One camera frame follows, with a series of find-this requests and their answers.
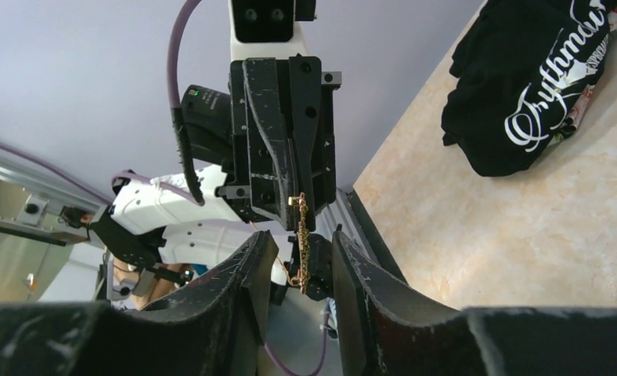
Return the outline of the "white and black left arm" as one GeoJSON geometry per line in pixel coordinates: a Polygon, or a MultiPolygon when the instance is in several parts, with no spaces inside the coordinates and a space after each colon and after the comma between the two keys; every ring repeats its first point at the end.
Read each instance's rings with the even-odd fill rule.
{"type": "Polygon", "coordinates": [[[169,264],[213,266],[210,221],[276,222],[290,257],[272,281],[305,294],[331,280],[316,217],[336,196],[333,98],[338,71],[315,56],[249,58],[230,66],[229,89],[189,86],[172,113],[182,171],[156,178],[124,171],[115,200],[90,222],[109,250],[143,277],[186,284],[169,264]]]}

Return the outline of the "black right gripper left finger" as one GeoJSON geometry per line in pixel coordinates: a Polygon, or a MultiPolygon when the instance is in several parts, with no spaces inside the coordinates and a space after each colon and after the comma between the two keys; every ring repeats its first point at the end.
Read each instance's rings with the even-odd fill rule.
{"type": "Polygon", "coordinates": [[[253,375],[278,247],[268,231],[141,310],[0,303],[0,375],[253,375]]]}

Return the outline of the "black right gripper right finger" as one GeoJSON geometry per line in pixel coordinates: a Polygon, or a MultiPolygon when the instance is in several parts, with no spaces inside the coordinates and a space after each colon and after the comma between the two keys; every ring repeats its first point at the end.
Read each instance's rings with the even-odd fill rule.
{"type": "Polygon", "coordinates": [[[617,375],[617,309],[462,310],[413,290],[342,232],[334,300],[346,375],[617,375]]]}

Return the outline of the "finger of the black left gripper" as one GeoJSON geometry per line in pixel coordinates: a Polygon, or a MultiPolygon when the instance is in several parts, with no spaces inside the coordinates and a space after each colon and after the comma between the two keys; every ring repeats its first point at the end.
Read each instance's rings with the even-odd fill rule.
{"type": "Polygon", "coordinates": [[[288,60],[292,145],[294,152],[294,186],[292,192],[305,195],[308,213],[305,227],[316,229],[315,190],[312,155],[316,141],[321,100],[320,60],[315,56],[292,56],[288,60]]]}
{"type": "Polygon", "coordinates": [[[242,68],[251,207],[285,230],[295,231],[298,219],[290,197],[298,194],[298,177],[290,141],[289,63],[249,58],[242,68]]]}

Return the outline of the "black printed t-shirt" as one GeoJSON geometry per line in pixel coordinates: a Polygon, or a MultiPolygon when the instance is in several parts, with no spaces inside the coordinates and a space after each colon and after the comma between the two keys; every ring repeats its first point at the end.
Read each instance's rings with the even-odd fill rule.
{"type": "Polygon", "coordinates": [[[487,1],[453,51],[444,146],[481,176],[529,169],[577,130],[575,108],[604,73],[617,1],[487,1]]]}

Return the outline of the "small gold brooch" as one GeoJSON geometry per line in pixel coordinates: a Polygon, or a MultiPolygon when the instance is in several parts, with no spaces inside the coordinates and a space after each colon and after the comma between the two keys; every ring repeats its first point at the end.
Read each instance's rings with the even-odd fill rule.
{"type": "Polygon", "coordinates": [[[298,196],[290,197],[288,202],[290,206],[298,208],[298,226],[296,235],[298,239],[299,269],[295,280],[297,281],[297,285],[299,286],[300,293],[305,295],[310,279],[310,274],[308,270],[309,231],[306,226],[306,217],[309,209],[304,193],[299,193],[298,196]]]}

